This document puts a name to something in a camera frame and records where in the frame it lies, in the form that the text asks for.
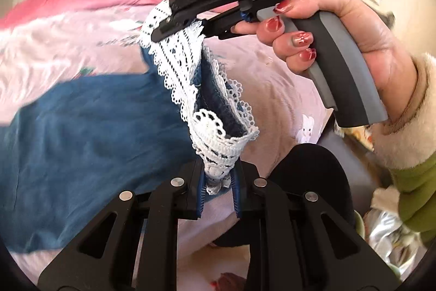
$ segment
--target wrist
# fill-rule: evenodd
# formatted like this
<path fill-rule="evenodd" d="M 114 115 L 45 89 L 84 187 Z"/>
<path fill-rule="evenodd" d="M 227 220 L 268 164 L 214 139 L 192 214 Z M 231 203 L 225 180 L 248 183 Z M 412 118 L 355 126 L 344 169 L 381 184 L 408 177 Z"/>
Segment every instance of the wrist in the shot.
<path fill-rule="evenodd" d="M 418 72 L 410 54 L 398 43 L 392 49 L 389 80 L 380 91 L 391 122 L 396 122 L 410 102 L 418 81 Z"/>

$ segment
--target sleeve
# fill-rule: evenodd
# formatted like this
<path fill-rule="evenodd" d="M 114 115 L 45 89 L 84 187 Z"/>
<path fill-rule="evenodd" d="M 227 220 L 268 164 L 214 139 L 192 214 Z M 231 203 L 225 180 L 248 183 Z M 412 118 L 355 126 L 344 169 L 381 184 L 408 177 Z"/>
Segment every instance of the sleeve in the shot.
<path fill-rule="evenodd" d="M 398 211 L 424 243 L 436 237 L 436 59 L 413 58 L 418 82 L 397 122 L 372 127 L 374 151 L 400 192 Z"/>

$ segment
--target blue fabric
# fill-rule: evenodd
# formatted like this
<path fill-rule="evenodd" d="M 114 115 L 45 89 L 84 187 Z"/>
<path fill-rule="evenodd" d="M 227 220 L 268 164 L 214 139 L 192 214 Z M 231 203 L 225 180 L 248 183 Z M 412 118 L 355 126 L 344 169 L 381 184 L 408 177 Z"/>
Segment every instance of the blue fabric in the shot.
<path fill-rule="evenodd" d="M 120 191 L 152 191 L 197 157 L 147 50 L 143 58 L 146 74 L 60 83 L 0 127 L 0 235 L 9 251 L 62 248 Z M 198 106 L 243 134 L 206 61 L 193 82 Z"/>

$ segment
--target beige fleece cuff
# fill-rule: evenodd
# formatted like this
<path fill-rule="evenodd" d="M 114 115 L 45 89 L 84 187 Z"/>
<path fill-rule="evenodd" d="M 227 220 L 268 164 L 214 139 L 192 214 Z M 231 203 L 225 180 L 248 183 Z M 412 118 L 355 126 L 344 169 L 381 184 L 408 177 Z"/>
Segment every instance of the beige fleece cuff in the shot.
<path fill-rule="evenodd" d="M 371 129 L 374 152 L 388 168 L 412 168 L 436 151 L 436 59 L 424 54 L 413 62 L 418 82 L 403 115 Z"/>

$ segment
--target round metal rivet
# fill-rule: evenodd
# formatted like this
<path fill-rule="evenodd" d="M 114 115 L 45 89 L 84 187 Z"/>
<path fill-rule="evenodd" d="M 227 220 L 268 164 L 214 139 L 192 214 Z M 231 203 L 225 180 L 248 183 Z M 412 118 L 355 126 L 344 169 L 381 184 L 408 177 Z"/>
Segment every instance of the round metal rivet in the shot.
<path fill-rule="evenodd" d="M 267 186 L 267 183 L 268 182 L 264 178 L 257 178 L 254 180 L 254 185 L 258 188 L 264 188 L 265 186 Z"/>
<path fill-rule="evenodd" d="M 120 200 L 123 201 L 129 201 L 134 195 L 131 191 L 123 191 L 121 194 L 119 194 Z"/>
<path fill-rule="evenodd" d="M 171 180 L 172 186 L 182 186 L 185 183 L 185 181 L 182 178 L 174 178 Z"/>
<path fill-rule="evenodd" d="M 313 191 L 308 191 L 304 197 L 306 198 L 306 200 L 309 200 L 311 202 L 315 202 L 318 201 L 318 194 L 313 192 Z"/>

